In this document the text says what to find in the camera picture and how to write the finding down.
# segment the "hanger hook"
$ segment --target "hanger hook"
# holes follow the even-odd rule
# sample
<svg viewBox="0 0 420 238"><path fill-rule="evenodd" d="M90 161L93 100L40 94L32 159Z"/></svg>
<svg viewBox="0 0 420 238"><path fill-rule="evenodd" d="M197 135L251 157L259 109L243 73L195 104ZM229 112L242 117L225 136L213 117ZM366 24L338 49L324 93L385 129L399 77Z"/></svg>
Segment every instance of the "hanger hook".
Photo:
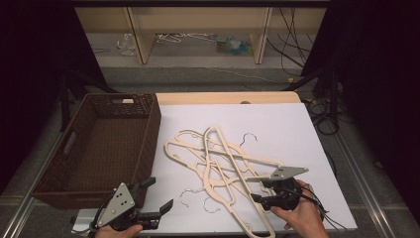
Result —
<svg viewBox="0 0 420 238"><path fill-rule="evenodd" d="M246 136L248 136L248 135L252 135L252 136L254 136L254 138L256 139L256 141L258 141L258 139L257 139L257 136L256 136L256 135L254 135L253 133L246 133L246 134L244 134L244 137L243 137L243 142L242 142L242 143L241 143L241 145L239 145L239 146L244 145L244 143L245 143L245 137L246 137Z"/></svg>
<svg viewBox="0 0 420 238"><path fill-rule="evenodd" d="M206 210L208 213L215 213L215 212L217 212L217 211L220 211L220 208L217 208L216 210L213 210L213 211L208 210L208 209L206 208L206 201L207 201L207 199L208 199L208 198L210 198L210 196L207 196L207 198L206 198L206 199L204 199L204 201L203 201L203 208L204 208L204 210Z"/></svg>
<svg viewBox="0 0 420 238"><path fill-rule="evenodd" d="M200 188L198 188L198 189L185 189L182 193L181 193L181 195L179 196L179 201L183 204L183 205L186 205L186 207L188 207L188 204L187 203L185 203L184 201L182 201L182 196L183 196L183 194L184 193L186 193L186 192L192 192L192 193L197 193L197 192L200 192L200 191L202 191L203 190L203 187L200 187Z"/></svg>

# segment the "floor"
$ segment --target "floor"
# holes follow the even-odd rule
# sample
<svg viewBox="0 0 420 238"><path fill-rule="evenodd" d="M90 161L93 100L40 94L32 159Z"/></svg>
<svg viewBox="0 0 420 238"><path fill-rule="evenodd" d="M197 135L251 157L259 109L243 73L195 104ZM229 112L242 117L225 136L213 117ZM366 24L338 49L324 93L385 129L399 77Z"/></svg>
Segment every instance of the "floor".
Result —
<svg viewBox="0 0 420 238"><path fill-rule="evenodd" d="M139 65L136 57L123 56L117 48L117 43L121 46L124 42L123 35L88 35L108 84L124 92L281 90L288 86L289 81L299 78L294 74L298 74L301 68L288 59L281 59L270 45L265 48L262 64L254 64L250 53L234 56L208 42L207 39L211 39L212 35L199 37L206 40L182 37L170 38L177 43L166 40L158 43L157 39L148 63ZM248 41L247 36L235 37L243 42ZM315 36L299 36L299 46L310 51L314 39ZM269 36L269 40L278 49L283 49L284 44L278 36ZM286 46L284 52L302 62L295 48ZM297 90L301 99L313 98L311 90L314 83L310 82ZM311 111L316 112L321 107L315 106ZM373 164L375 157L366 146L357 123L347 113L345 105L341 104L340 112L339 133L327 136L318 131L318 134L321 144L335 164L337 181L359 228L355 231L333 232L331 237L418 236L418 224L386 173ZM77 215L77 210L57 210L36 201L30 206L28 216L15 216L20 212L18 208L21 203L27 200L28 191L60 136L60 119L58 103L32 153L23 161L8 188L0 196L0 231L3 234L6 234L8 223L17 218L24 225L17 228L20 237L78 237L70 234L71 220ZM320 129L326 132L331 127L325 123L320 125ZM380 227L375 225L376 220L369 213L371 208L360 191L360 182L355 179L348 158L356 163L366 181L367 193L371 193L379 210L385 215L385 220L389 222L390 235L386 235L386 232L384 235ZM295 234L278 235L285 236L298 237Z"/></svg>

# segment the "brown basket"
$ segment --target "brown basket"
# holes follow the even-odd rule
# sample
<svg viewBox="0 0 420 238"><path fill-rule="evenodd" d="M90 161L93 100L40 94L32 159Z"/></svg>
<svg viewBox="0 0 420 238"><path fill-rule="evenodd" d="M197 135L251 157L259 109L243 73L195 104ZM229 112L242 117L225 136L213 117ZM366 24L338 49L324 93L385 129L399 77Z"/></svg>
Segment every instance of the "brown basket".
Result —
<svg viewBox="0 0 420 238"><path fill-rule="evenodd" d="M87 94L32 196L58 209L98 208L121 182L151 176L159 126L155 94Z"/></svg>

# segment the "wire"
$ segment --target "wire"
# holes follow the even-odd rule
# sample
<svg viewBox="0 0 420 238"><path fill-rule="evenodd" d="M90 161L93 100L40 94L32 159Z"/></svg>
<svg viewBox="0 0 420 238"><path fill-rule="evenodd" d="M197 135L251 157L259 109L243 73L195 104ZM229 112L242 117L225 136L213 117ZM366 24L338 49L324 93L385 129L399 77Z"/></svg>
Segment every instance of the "wire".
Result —
<svg viewBox="0 0 420 238"><path fill-rule="evenodd" d="M315 116L323 115L327 111L327 106L324 103L318 103L318 102L314 103L314 101L316 101L316 99L302 100L302 102L306 105L306 109L308 110L310 114L315 115ZM320 112L317 112L315 110L318 107L321 108Z"/></svg>
<svg viewBox="0 0 420 238"><path fill-rule="evenodd" d="M288 58L289 60L291 60L291 61L293 61L294 63L296 63L297 65L299 65L300 67L303 67L303 64L302 63L300 63L300 62L298 62L298 61L296 61L295 59L293 59L292 57L290 57L290 56L288 56L288 55L286 55L285 53L284 53L284 48L283 48L283 50L281 51L281 50L279 50L278 48L276 48L270 41L269 41L269 39L266 39L266 41L278 52L278 53L280 53L283 57L286 57L286 58Z"/></svg>
<svg viewBox="0 0 420 238"><path fill-rule="evenodd" d="M321 128L321 125L323 125L323 122L325 122L325 121L330 121L333 124L332 131L326 132L324 129ZM324 115L320 115L320 116L312 117L312 122L314 123L314 125L316 126L316 128L318 129L318 131L321 134L326 135L326 136L334 135L340 129L340 126L337 123L337 121L334 118L332 118L329 113L324 114Z"/></svg>
<svg viewBox="0 0 420 238"><path fill-rule="evenodd" d="M174 68L177 68L177 67L183 68L183 67L186 67L186 66L164 66L164 65L161 65L161 64L158 64L158 63L157 63L157 65L160 66L160 67L164 67L164 68L172 68L172 67L174 67ZM244 74L240 74L240 73L237 73L237 72L228 71L228 70L224 70L224 69L218 69L218 68L214 68L214 67L198 67L198 68L205 68L205 69L208 69L208 70L218 71L218 72L226 72L226 73L230 73L230 74L233 74L233 75L236 75L236 76L240 76L240 77L256 78L256 79L260 79L260 80L263 80L263 81L273 82L273 83L278 83L278 84L288 83L288 82L280 82L280 81L270 80L268 78L264 78L264 77L260 77L260 76L244 75Z"/></svg>
<svg viewBox="0 0 420 238"><path fill-rule="evenodd" d="M291 43L287 43L279 34L277 34L277 36L278 36L278 38L283 42L283 43L285 43L285 44L287 44L289 47L292 47L292 48L297 48L297 49L299 49L299 50L302 50L302 51L304 51L304 52L310 52L309 50L306 50L306 49L303 49L303 48L299 48L299 47L297 47L297 46L295 46L295 45L292 45Z"/></svg>
<svg viewBox="0 0 420 238"><path fill-rule="evenodd" d="M257 136L256 136L256 135L254 135L253 133L246 133L246 134L244 134L244 137L243 137L243 142L242 142L242 143L241 143L241 145L239 145L239 146L244 145L244 143L245 143L245 137L246 137L246 136L248 136L248 135L252 135L252 136L254 136L254 138L256 139L256 141L258 141L258 139L257 139Z"/></svg>
<svg viewBox="0 0 420 238"><path fill-rule="evenodd" d="M93 221L91 223L91 227L93 229L98 229L98 219L99 219L99 215L101 214L102 209L105 207L106 204L108 204L108 202L112 199L112 197L114 196L114 193L112 193L108 198L106 198L106 200L101 204L101 206L99 207L99 209L96 211L96 215L95 218L93 218Z"/></svg>
<svg viewBox="0 0 420 238"><path fill-rule="evenodd" d="M184 37L184 34L158 34L157 35L157 43L163 43L163 41L171 42L171 43L181 43L182 40L180 38Z"/></svg>
<svg viewBox="0 0 420 238"><path fill-rule="evenodd" d="M230 74L233 74L233 75L236 75L236 76L241 76L241 77L246 77L246 78L261 79L261 80L268 81L268 82L287 83L287 82L279 82L279 81L270 80L270 79L267 79L267 78L264 78L264 77L260 77L260 76L243 75L243 74L240 74L240 73L237 73L237 72L228 71L228 70L224 70L224 69L216 69L216 68L213 68L213 67L203 67L203 68L206 68L206 69L209 69L209 70L213 70L213 71L227 72L227 73L230 73Z"/></svg>
<svg viewBox="0 0 420 238"><path fill-rule="evenodd" d="M198 39L198 40L203 40L203 41L212 42L212 43L216 42L215 39L208 39L208 37L209 37L208 34L188 33L188 34L185 34L185 37L195 38L195 39Z"/></svg>
<svg viewBox="0 0 420 238"><path fill-rule="evenodd" d="M337 221L335 221L334 219L332 219L330 216L327 215L328 211L326 211L324 209L324 206L322 205L321 200L318 198L318 196L315 194L315 192L313 192L311 189L308 189L308 188L306 188L304 186L302 187L302 189L305 189L305 190L309 191L315 197L315 199L317 200L317 203L318 203L318 204L317 203L314 203L315 206L318 208L318 210L321 213L321 215L325 217L325 219L327 220L327 222L330 223L330 225L332 227L334 227L334 229L336 229L338 231L341 231L333 223L335 223L338 226L342 227L345 230L345 232L347 232L347 228L344 225L338 223Z"/></svg>
<svg viewBox="0 0 420 238"><path fill-rule="evenodd" d="M308 37L309 41L311 42L312 46L314 45L314 41L312 40L311 37L309 37L309 35L306 35L306 37Z"/></svg>
<svg viewBox="0 0 420 238"><path fill-rule="evenodd" d="M294 190L290 190L290 189L287 189L287 188L284 188L284 187L281 187L280 189L281 189L281 190L284 190L284 191L287 191L287 192L290 192L290 193L293 193L293 194L298 195L298 196L300 196L300 197L303 197L303 198L305 198L306 200L311 201L311 202L312 202L312 203L314 203L315 205L321 204L318 200L315 200L315 199L314 199L314 198L312 198L312 197L309 197L309 196L304 195L304 194L302 194L302 193L296 192L296 191L294 191Z"/></svg>
<svg viewBox="0 0 420 238"><path fill-rule="evenodd" d="M296 28L294 26L294 12L295 12L295 9L294 8L291 8L291 21L290 21L290 25L287 23L287 20L284 17L284 14L283 14L283 11L281 10L281 8L279 8L279 10L280 10L281 17L283 18L283 21L286 24L287 31L288 31L288 35L287 35L287 38L286 38L286 43L288 43L289 36L291 36L291 38L294 40L294 42L295 42L295 44L297 46L299 55L300 55L303 63L305 63L306 62L306 57L303 54L301 48L299 47L299 43L297 41L297 35L296 35Z"/></svg>

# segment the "white board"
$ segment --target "white board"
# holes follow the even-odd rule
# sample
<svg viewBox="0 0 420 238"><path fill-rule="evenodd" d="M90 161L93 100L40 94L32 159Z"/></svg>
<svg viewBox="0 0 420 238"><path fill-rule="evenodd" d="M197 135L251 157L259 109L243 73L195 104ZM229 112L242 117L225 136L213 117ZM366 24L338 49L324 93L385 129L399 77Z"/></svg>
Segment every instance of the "white board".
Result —
<svg viewBox="0 0 420 238"><path fill-rule="evenodd" d="M206 191L185 192L182 199L188 207L180 202L182 192L202 187L202 180L194 171L170 160L163 152L164 143L173 139L177 132L193 130L203 134L211 126L219 127L226 141L237 145L243 142L245 134L254 134L258 140L247 136L242 146L249 156L281 160L289 167L307 168L309 172L296 178L311 183L332 219L349 230L357 228L304 104L162 105L160 111L161 123L152 171L157 183L149 187L142 212L158 211L171 199L174 204L172 210L162 217L158 230L142 233L244 234L222 204L210 198L206 201L206 208L220 210L209 213L203 208L203 202L208 197ZM265 171L264 167L258 167L258 170L270 174L273 168L268 167ZM241 218L250 224L253 231L265 232L254 207L239 194L235 209L239 210ZM283 230L283 220L270 212L266 216L275 231ZM324 221L324 224L328 230L334 229L328 222ZM84 225L74 227L81 230Z"/></svg>

